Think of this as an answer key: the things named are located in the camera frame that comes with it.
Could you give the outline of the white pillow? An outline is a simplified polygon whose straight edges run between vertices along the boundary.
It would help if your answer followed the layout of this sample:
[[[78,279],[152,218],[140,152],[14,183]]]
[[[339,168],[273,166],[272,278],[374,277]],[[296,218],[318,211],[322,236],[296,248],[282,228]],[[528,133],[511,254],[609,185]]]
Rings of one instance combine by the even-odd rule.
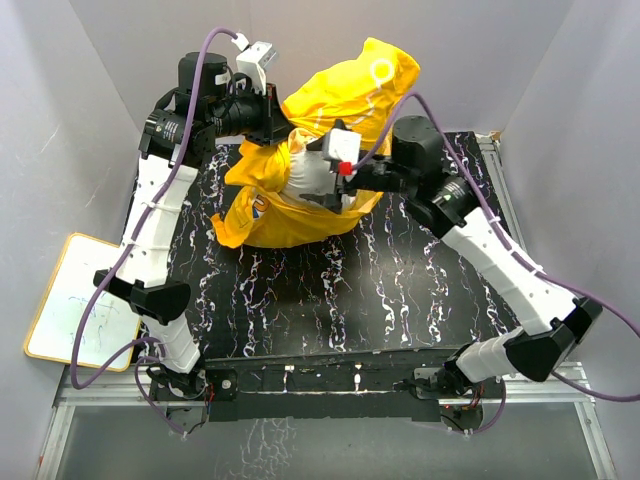
[[[319,151],[307,151],[290,154],[290,172],[280,197],[287,203],[311,210],[322,210],[316,201],[306,195],[324,197],[334,191],[336,174],[330,171],[330,164]]]

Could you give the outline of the yellow Pikachu pillowcase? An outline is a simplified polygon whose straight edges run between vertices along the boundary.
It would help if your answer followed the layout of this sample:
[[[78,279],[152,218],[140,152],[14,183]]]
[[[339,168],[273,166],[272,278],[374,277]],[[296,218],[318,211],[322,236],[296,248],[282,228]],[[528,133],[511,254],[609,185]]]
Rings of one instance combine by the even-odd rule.
[[[421,67],[408,53],[375,38],[365,40],[354,59],[315,73],[282,104],[293,130],[276,146],[244,141],[225,183],[239,191],[224,215],[212,217],[216,240],[238,248],[291,248],[344,234],[369,214],[381,195],[358,190],[343,196],[335,210],[321,205],[338,178],[323,154],[323,140],[336,121],[356,133],[352,144],[364,151],[391,152],[383,128],[415,85]]]

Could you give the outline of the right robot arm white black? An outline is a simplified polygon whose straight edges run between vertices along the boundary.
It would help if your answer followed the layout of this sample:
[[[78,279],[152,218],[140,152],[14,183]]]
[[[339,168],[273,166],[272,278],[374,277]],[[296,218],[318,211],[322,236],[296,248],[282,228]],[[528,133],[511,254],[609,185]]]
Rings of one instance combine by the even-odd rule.
[[[444,164],[444,136],[424,116],[404,116],[391,129],[391,152],[366,152],[343,121],[306,146],[328,162],[334,190],[308,200],[338,212],[342,199],[359,190],[399,193],[406,211],[449,248],[464,257],[506,301],[519,322],[507,334],[468,343],[435,373],[411,381],[419,391],[471,395],[491,377],[519,373],[543,382],[554,372],[601,314],[601,306],[542,279],[528,269],[525,251],[499,220],[483,211],[479,194],[461,173]]]

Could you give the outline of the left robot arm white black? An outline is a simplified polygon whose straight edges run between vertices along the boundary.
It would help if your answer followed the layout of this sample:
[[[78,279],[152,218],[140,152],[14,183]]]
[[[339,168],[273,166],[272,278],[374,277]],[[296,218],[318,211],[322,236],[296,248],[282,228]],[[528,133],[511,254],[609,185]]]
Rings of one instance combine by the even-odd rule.
[[[191,288],[168,274],[174,231],[191,185],[221,137],[242,135],[258,146],[285,140],[285,118],[274,84],[266,79],[276,51],[256,42],[229,68],[225,56],[186,54],[178,85],[147,117],[139,144],[138,185],[121,244],[122,257],[98,270],[93,283],[141,317],[159,357],[155,382],[186,399],[199,397],[207,376],[186,319]]]

